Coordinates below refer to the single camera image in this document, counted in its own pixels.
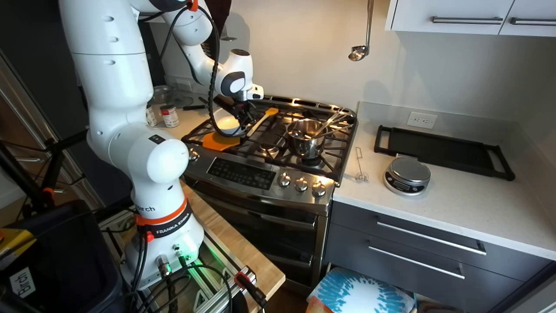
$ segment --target white wall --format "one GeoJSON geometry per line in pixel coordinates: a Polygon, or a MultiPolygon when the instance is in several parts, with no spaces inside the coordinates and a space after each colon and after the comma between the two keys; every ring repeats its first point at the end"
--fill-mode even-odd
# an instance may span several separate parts
{"type": "MultiPolygon", "coordinates": [[[[388,6],[376,0],[370,56],[360,63],[348,55],[365,44],[367,0],[237,0],[226,30],[238,41],[224,48],[250,51],[256,82],[273,95],[509,121],[537,101],[555,74],[553,39],[393,34],[384,30],[388,6]]],[[[164,65],[188,77],[177,51],[164,65]]]]}

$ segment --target control knob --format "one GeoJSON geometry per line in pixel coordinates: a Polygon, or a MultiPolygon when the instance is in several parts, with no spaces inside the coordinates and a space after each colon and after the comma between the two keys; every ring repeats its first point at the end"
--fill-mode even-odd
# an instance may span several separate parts
{"type": "Polygon", "coordinates": [[[316,199],[325,197],[325,195],[327,195],[327,187],[325,187],[322,181],[315,183],[315,185],[313,185],[313,195],[315,195],[316,199]]]}
{"type": "Polygon", "coordinates": [[[304,192],[310,188],[310,183],[308,183],[308,180],[304,180],[304,178],[299,178],[299,180],[296,181],[296,185],[297,185],[297,192],[299,192],[299,194],[304,194],[304,192]]]}
{"type": "Polygon", "coordinates": [[[290,187],[290,181],[292,181],[292,178],[287,173],[282,173],[278,185],[287,188],[287,187],[290,187]]]}

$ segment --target white countertop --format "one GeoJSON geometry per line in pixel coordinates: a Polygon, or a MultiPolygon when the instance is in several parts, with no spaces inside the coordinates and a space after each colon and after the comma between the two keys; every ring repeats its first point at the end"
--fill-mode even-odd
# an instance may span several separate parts
{"type": "Polygon", "coordinates": [[[395,159],[374,152],[377,121],[367,119],[362,108],[358,119],[353,150],[362,148],[369,180],[349,178],[358,174],[351,152],[348,178],[334,201],[556,261],[556,225],[525,192],[516,169],[516,181],[504,181],[426,164],[431,169],[426,194],[400,197],[383,181],[395,159]]]}

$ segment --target cabinet drawer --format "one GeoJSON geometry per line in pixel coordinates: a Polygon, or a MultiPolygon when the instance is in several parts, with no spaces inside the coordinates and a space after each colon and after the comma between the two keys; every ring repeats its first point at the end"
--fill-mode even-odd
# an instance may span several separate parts
{"type": "Polygon", "coordinates": [[[513,0],[398,0],[391,30],[497,35],[513,0]]]}
{"type": "Polygon", "coordinates": [[[330,225],[325,260],[466,312],[488,312],[522,282],[330,225]]]}
{"type": "Polygon", "coordinates": [[[556,37],[556,2],[516,0],[501,35],[556,37]]]}
{"type": "Polygon", "coordinates": [[[337,202],[334,202],[330,223],[358,230],[374,239],[386,239],[421,251],[433,251],[459,263],[523,282],[549,263],[542,258],[337,202]]]}

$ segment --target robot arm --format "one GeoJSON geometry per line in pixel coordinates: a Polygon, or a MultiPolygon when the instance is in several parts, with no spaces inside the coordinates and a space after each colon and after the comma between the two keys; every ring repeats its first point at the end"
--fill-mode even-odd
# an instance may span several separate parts
{"type": "Polygon", "coordinates": [[[158,282],[158,268],[195,261],[204,228],[191,214],[181,188],[188,148],[146,124],[146,103],[153,96],[151,75],[139,13],[164,13],[176,23],[174,34],[195,75],[217,95],[238,101],[261,96],[252,84],[252,61],[237,51],[224,65],[214,63],[200,48],[212,25],[204,11],[186,9],[183,0],[59,0],[66,42],[89,105],[87,143],[105,162],[125,173],[132,185],[139,235],[125,249],[124,275],[134,289],[158,282]]]}
{"type": "Polygon", "coordinates": [[[198,2],[198,9],[171,11],[162,18],[171,25],[197,82],[205,88],[214,88],[216,95],[224,95],[237,101],[263,98],[263,88],[252,82],[254,67],[247,51],[233,49],[226,63],[216,65],[202,49],[202,44],[216,30],[214,23],[210,23],[205,0],[198,2]]]}

